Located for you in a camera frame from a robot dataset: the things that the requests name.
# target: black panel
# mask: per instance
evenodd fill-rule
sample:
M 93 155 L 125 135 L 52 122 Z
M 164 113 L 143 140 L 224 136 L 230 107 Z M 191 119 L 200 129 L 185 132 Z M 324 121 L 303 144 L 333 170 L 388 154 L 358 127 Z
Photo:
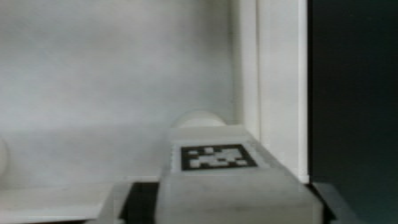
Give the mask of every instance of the black panel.
M 159 183 L 136 183 L 123 208 L 127 224 L 155 224 Z

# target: gray surface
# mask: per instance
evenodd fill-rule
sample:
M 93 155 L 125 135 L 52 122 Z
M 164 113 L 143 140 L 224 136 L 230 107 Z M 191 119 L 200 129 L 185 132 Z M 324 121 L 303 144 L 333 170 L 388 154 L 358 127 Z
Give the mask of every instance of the gray surface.
M 0 1 L 9 187 L 157 175 L 182 114 L 235 122 L 230 35 L 228 0 Z

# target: gray wall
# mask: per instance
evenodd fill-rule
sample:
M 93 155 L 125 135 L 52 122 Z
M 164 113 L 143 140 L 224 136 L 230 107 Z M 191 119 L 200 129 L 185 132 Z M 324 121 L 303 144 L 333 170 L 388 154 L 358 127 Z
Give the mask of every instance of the gray wall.
M 228 0 L 0 0 L 8 187 L 159 175 L 173 121 L 235 122 Z

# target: white object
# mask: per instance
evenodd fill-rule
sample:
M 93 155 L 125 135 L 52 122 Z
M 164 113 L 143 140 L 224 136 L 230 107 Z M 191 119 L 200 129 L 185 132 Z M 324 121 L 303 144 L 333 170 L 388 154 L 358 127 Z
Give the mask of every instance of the white object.
M 239 120 L 308 183 L 306 0 L 235 0 Z
M 322 203 L 242 126 L 175 129 L 171 144 L 159 224 L 322 224 Z M 256 166 L 187 169 L 192 157 L 184 156 L 185 149 L 196 147 L 205 152 L 210 145 L 216 151 L 240 145 L 242 161 L 253 158 Z
M 4 172 L 6 172 L 8 159 L 9 159 L 9 156 L 8 156 L 8 147 L 6 147 L 6 142 L 4 142 L 4 140 L 0 138 L 0 177 L 2 177 Z
M 192 111 L 180 118 L 175 124 L 175 127 L 178 128 L 219 127 L 224 125 L 226 125 L 226 122 L 214 113 L 210 113 L 208 111 Z
M 0 191 L 0 224 L 96 219 L 112 184 Z

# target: white door frame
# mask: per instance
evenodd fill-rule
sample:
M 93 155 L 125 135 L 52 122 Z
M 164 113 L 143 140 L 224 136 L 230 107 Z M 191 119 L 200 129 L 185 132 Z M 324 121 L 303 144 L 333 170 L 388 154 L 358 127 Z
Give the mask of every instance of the white door frame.
M 308 183 L 308 2 L 235 0 L 233 20 L 239 120 Z

